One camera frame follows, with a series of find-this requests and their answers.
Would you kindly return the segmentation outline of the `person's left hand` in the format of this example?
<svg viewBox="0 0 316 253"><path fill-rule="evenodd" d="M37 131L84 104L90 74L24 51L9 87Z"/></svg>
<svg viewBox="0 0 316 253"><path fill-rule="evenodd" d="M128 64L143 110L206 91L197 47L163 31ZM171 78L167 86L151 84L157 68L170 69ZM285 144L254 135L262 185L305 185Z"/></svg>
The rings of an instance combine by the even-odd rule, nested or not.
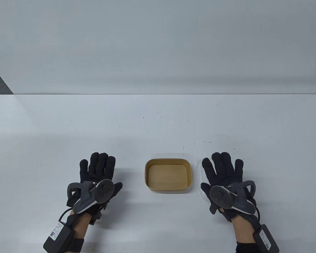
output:
<svg viewBox="0 0 316 253"><path fill-rule="evenodd" d="M69 184L67 206L76 214L97 215L123 188L113 183L116 159L107 153L93 153L90 161L80 161L80 181Z"/></svg>

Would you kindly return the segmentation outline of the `person's right hand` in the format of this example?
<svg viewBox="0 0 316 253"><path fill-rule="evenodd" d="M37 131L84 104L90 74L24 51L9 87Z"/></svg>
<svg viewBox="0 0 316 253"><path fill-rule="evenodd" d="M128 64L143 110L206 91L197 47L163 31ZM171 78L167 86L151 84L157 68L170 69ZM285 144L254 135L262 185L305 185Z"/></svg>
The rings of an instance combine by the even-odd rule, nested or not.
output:
<svg viewBox="0 0 316 253"><path fill-rule="evenodd" d="M229 153L213 153L212 159L204 158L202 168L208 183L202 182L201 190L210 201L210 212L220 212L227 221L241 216L251 223L253 228L260 227L260 213L256 206L254 195L255 182L243 181L243 166L241 159L232 164Z"/></svg>

